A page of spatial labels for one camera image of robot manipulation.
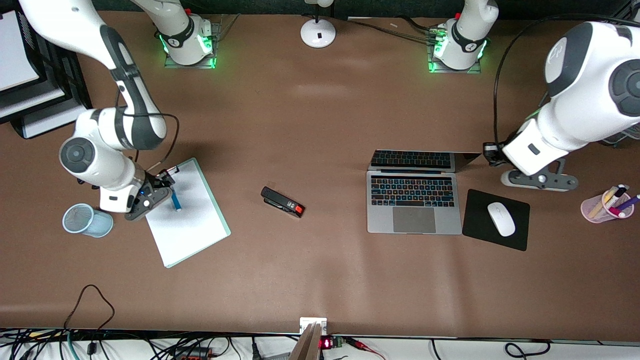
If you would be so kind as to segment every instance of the laptop screen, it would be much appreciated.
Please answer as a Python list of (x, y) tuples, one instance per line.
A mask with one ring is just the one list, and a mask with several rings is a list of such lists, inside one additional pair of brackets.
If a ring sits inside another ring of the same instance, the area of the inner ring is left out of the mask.
[(478, 156), (479, 152), (376, 150), (371, 158), (371, 166), (457, 172)]

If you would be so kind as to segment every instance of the yellow marker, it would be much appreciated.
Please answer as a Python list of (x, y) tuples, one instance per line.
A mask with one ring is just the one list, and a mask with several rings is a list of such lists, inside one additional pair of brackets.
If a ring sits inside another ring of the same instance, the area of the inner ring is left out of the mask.
[(598, 204), (589, 213), (589, 217), (594, 218), (600, 212), (600, 210), (602, 210), (602, 203), (604, 202), (606, 204), (607, 201), (609, 201), (613, 196), (613, 194), (615, 194), (617, 191), (618, 191), (617, 186), (613, 186), (611, 189), (609, 189), (609, 191), (606, 194), (604, 194), (604, 201), (598, 201)]

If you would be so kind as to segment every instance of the teal cable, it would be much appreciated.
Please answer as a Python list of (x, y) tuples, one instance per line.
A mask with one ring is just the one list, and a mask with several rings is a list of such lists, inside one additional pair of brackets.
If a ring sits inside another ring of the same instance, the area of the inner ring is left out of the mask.
[(71, 343), (71, 332), (67, 333), (67, 344), (69, 345), (69, 350), (71, 350), (71, 355), (74, 356), (75, 360), (80, 360), (78, 354), (76, 354), (76, 350), (74, 349), (74, 345)]

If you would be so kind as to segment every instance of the laptop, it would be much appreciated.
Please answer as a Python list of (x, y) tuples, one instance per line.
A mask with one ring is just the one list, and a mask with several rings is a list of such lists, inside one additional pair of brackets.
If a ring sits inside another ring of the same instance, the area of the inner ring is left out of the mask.
[(367, 171), (367, 230), (462, 233), (456, 172), (479, 152), (376, 150)]

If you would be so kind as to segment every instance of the dark green background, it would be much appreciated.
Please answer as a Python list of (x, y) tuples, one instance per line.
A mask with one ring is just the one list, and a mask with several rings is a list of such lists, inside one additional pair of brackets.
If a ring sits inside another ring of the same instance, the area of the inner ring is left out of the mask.
[[(13, 0), (0, 0), (0, 7)], [(500, 19), (537, 19), (560, 13), (597, 13), (611, 15), (625, 0), (497, 0)], [(93, 0), (98, 10), (141, 11), (129, 0)], [(182, 0), (186, 8), (198, 13), (286, 13), (313, 11), (304, 0)], [(335, 0), (336, 17), (453, 17), (462, 10), (463, 0)]]

